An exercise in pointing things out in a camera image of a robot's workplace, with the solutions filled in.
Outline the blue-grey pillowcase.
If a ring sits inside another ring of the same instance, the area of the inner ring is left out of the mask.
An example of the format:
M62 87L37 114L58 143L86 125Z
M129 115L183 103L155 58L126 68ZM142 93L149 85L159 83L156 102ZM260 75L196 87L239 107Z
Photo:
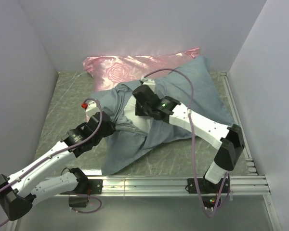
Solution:
M207 59L199 56L155 80L159 98L170 96L191 110L210 120L231 126L234 119L210 77ZM147 134L139 130L124 114L123 109L140 81L122 82L110 90L92 93L102 110L116 125L116 132L105 138L106 155L101 166L103 175L112 175L127 167L162 143L191 138L192 134L180 127L151 118Z

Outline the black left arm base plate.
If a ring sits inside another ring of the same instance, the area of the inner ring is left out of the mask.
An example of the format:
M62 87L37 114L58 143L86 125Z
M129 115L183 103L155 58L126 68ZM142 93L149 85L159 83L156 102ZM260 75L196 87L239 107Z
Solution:
M84 193L86 195L99 195L102 193L102 189L103 189L102 179L89 179L85 186Z

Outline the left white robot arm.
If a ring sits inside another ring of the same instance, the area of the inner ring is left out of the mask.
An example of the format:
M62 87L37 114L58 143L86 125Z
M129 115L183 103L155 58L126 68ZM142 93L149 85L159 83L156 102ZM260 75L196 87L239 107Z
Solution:
M82 170L47 179L64 163L78 158L97 146L102 138L115 132L115 124L105 113L96 113L88 122L69 130L54 147L22 170L5 176L0 174L0 205L8 220L18 220L38 203L61 193L87 193L89 179Z

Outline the white pillow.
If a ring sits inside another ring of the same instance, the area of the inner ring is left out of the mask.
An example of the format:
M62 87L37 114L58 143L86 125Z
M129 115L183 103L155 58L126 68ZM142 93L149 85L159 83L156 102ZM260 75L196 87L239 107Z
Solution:
M123 114L142 132L149 133L151 129L151 118L148 116L138 116L136 112L136 99L131 96L127 101Z

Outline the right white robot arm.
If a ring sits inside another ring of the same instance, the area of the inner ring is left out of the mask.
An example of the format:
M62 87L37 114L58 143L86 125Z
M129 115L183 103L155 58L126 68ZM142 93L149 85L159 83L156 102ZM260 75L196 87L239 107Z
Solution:
M159 98L151 86L141 85L133 91L137 116L149 116L155 120L183 128L212 145L217 154L199 181L203 193L217 191L225 173L234 170L245 143L239 125L220 124L189 109L178 100L165 96Z

